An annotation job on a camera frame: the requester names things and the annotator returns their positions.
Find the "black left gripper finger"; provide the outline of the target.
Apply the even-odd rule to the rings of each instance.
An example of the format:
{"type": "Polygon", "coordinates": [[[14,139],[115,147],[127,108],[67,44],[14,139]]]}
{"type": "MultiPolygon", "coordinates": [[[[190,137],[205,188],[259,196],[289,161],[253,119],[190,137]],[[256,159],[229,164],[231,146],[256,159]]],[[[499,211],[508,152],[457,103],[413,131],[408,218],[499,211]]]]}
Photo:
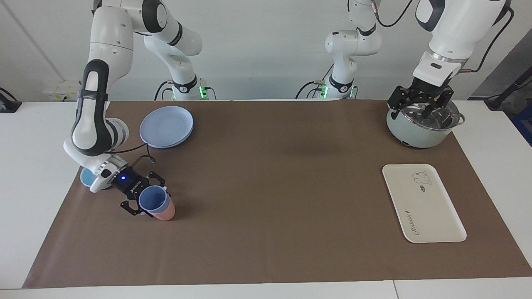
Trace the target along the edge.
{"type": "Polygon", "coordinates": [[[454,91],[449,85],[443,87],[443,89],[439,93],[424,93],[423,97],[426,104],[422,112],[422,119],[428,119],[434,110],[437,110],[439,108],[445,108],[453,94],[454,91]]]}
{"type": "Polygon", "coordinates": [[[415,88],[397,86],[387,101],[388,108],[402,110],[403,108],[409,107],[415,103],[412,96],[416,96],[415,88]]]}

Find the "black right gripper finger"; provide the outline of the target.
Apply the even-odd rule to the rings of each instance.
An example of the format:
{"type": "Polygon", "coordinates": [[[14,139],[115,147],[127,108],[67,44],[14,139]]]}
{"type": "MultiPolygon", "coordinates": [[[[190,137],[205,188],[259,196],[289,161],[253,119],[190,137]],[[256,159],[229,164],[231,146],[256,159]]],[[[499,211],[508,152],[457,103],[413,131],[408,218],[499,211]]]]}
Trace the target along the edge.
{"type": "Polygon", "coordinates": [[[123,208],[125,211],[127,211],[132,216],[145,215],[145,211],[142,208],[139,208],[139,207],[133,208],[130,205],[129,200],[125,200],[121,202],[121,208],[123,208]]]}
{"type": "Polygon", "coordinates": [[[149,172],[144,176],[144,190],[152,187],[158,186],[164,191],[167,191],[166,181],[156,172],[149,172]]]}

